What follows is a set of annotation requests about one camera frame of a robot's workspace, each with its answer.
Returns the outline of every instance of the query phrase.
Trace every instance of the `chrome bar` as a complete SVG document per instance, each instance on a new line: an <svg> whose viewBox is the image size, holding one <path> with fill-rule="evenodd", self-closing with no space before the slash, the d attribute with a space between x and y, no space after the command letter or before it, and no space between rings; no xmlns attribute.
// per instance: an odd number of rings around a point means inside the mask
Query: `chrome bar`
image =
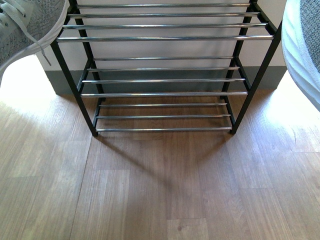
<svg viewBox="0 0 320 240"><path fill-rule="evenodd" d="M208 118L229 118L230 114L220 115L161 115L161 116L97 116L97 119L128 120L128 119L208 119Z"/></svg>
<svg viewBox="0 0 320 240"><path fill-rule="evenodd" d="M242 96L247 91L223 92L153 92L153 93L83 93L83 98L131 98L131 97L200 97L200 96Z"/></svg>
<svg viewBox="0 0 320 240"><path fill-rule="evenodd" d="M183 56L183 57L109 57L94 58L93 61L137 61L137 60L231 60L233 56Z"/></svg>
<svg viewBox="0 0 320 240"><path fill-rule="evenodd" d="M68 14L71 19L257 17L259 12Z"/></svg>
<svg viewBox="0 0 320 240"><path fill-rule="evenodd" d="M146 128L146 129L132 129L132 128L114 128L114 129L97 129L99 133L102 132L199 132L199 131L228 131L232 127L190 127L190 128Z"/></svg>
<svg viewBox="0 0 320 240"><path fill-rule="evenodd" d="M250 3L189 3L189 4L79 4L78 9L129 9L129 8L247 8Z"/></svg>
<svg viewBox="0 0 320 240"><path fill-rule="evenodd" d="M227 103L172 103L172 104L109 104L99 105L100 108L184 108L184 107L219 107Z"/></svg>
<svg viewBox="0 0 320 240"><path fill-rule="evenodd" d="M88 68L87 71L90 73L93 72L133 72L133 71L194 71L194 70L207 70L207 71L215 71L215 70L238 70L239 66L225 66L225 67L159 67L159 68L110 68L110 69L102 69L102 68Z"/></svg>
<svg viewBox="0 0 320 240"><path fill-rule="evenodd" d="M225 24L163 24L163 25L64 25L69 30L108 29L203 29L203 28L265 28L267 23L225 23Z"/></svg>
<svg viewBox="0 0 320 240"><path fill-rule="evenodd" d="M128 84L128 83L233 83L245 81L245 78L213 79L135 79L135 80L83 80L83 84Z"/></svg>
<svg viewBox="0 0 320 240"><path fill-rule="evenodd" d="M273 35L236 36L160 36L160 37L58 37L58 43L68 42L140 42L140 41L213 41L213 40L273 40Z"/></svg>

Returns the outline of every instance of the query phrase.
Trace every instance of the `black rack leg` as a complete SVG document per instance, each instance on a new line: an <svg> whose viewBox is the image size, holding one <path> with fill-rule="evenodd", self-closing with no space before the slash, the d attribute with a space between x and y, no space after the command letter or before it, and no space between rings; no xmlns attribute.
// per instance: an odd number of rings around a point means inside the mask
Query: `black rack leg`
<svg viewBox="0 0 320 240"><path fill-rule="evenodd" d="M271 59L273 58L277 48L278 48L278 45L280 44L280 41L281 41L281 31L282 31L282 22L280 23L275 35L274 35L274 39L272 40L272 43L263 59L263 62L261 64L261 67L259 68L259 71L258 73L256 74L255 76L255 79L252 83L252 86L251 86L251 89L250 91L248 92L248 95L247 97L245 98L244 100L244 103L243 103L243 106L240 110L240 113L238 115L238 117L236 118L236 121L234 123L234 126L232 128L232 130L230 131L231 134L235 134L238 130L238 127L242 121L242 119L244 118L244 115L249 107L249 104L252 100L252 98L254 97L255 95L255 92L271 62Z"/></svg>
<svg viewBox="0 0 320 240"><path fill-rule="evenodd" d="M80 14L80 10L77 7L77 5L78 5L77 0L69 0L69 3L70 3L71 6L74 7L74 13L75 14ZM82 19L80 19L80 18L75 19L75 23L77 25L84 25L84 21ZM86 30L79 30L79 34L80 34L80 37L82 37L82 38L87 38L88 37ZM85 51L86 57L88 59L92 60L92 64L91 64L90 67L93 68L93 69L96 69L97 65L93 61L94 60L94 54L92 52L92 48L90 46L90 43L89 42L83 42L83 47L84 47L84 51ZM92 75L93 75L94 80L101 80L100 75L99 75L98 72L93 72ZM104 89L102 87L102 84L97 84L96 88L97 88L99 94L104 94L105 93Z"/></svg>
<svg viewBox="0 0 320 240"><path fill-rule="evenodd" d="M246 10L247 13L251 12L251 7L249 6ZM243 23L244 24L249 24L251 22L251 19L252 17L251 16L246 16L244 19L243 19ZM243 36L243 35L246 35L248 32L248 28L247 27L242 27L240 29L240 33L239 35ZM239 41L236 41L236 44L235 44L235 47L234 47L234 51L233 51L233 57L234 58L238 58L239 55L240 55L240 52L241 52L241 49L242 49L242 46L244 44L244 41L242 40L239 40ZM236 61L235 59L232 59L231 62L230 62L230 67L235 67L236 66ZM226 79L231 79L232 76L234 75L234 70L228 70L227 74L226 74ZM229 85L230 85L230 82L225 82L223 84L223 87L222 87L222 92L227 92L228 89L229 89Z"/></svg>
<svg viewBox="0 0 320 240"><path fill-rule="evenodd" d="M58 45L56 40L51 43L51 47L52 47L52 50L53 50L53 53L54 53L56 59L59 62L59 65L60 65L60 67L61 67L61 69L63 71L63 74L64 74L64 76L65 76L65 78L66 78L66 80L67 80L67 82L68 82L68 84L69 84L69 86L71 88L71 91L72 91L72 93L73 93L73 95L75 97L75 100L79 105L79 108L80 108L80 110L81 110L81 112L82 112L82 114L84 116L86 124L88 125L92 135L94 137L98 136L98 132L96 131L93 123L91 122L91 119L90 119L90 116L89 116L88 111L86 109L86 106L85 106L85 104L84 104L84 102L83 102L83 100L82 100L82 98L80 96L80 93L78 92L78 89L77 89L77 86L75 84L74 78L71 75L71 72L70 72L70 70L68 68L68 65L67 65L67 63L65 61L65 58L64 58L64 56L63 56L63 54L62 54L62 52L60 50L60 47L59 47L59 45Z"/></svg>

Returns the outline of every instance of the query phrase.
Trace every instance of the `gray knit fabric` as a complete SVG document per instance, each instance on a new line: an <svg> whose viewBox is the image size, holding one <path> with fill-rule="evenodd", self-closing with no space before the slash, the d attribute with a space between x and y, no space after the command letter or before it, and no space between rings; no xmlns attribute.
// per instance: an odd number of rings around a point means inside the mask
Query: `gray knit fabric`
<svg viewBox="0 0 320 240"><path fill-rule="evenodd" d="M59 19L65 0L16 0L33 4L33 12L27 31L36 40L44 37L55 25ZM0 66L10 59L13 55L24 48L30 46L33 42L17 27L12 34L6 39L0 36Z"/></svg>
<svg viewBox="0 0 320 240"><path fill-rule="evenodd" d="M300 13L304 41L320 73L320 0L301 0Z"/></svg>

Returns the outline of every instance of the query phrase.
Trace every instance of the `wooden floor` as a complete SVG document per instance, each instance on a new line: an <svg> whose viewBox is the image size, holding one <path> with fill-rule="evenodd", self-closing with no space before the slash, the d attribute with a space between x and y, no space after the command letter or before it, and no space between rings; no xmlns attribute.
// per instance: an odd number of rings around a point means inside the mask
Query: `wooden floor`
<svg viewBox="0 0 320 240"><path fill-rule="evenodd" d="M286 76L233 136L93 138L71 96L2 96L0 239L319 240L320 113Z"/></svg>

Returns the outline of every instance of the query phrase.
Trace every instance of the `gray sneaker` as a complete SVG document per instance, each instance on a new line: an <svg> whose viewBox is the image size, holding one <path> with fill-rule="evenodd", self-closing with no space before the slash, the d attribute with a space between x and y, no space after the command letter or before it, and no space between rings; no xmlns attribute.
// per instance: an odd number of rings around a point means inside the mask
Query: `gray sneaker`
<svg viewBox="0 0 320 240"><path fill-rule="evenodd" d="M67 0L0 0L0 85L14 61L42 51L59 34Z"/></svg>

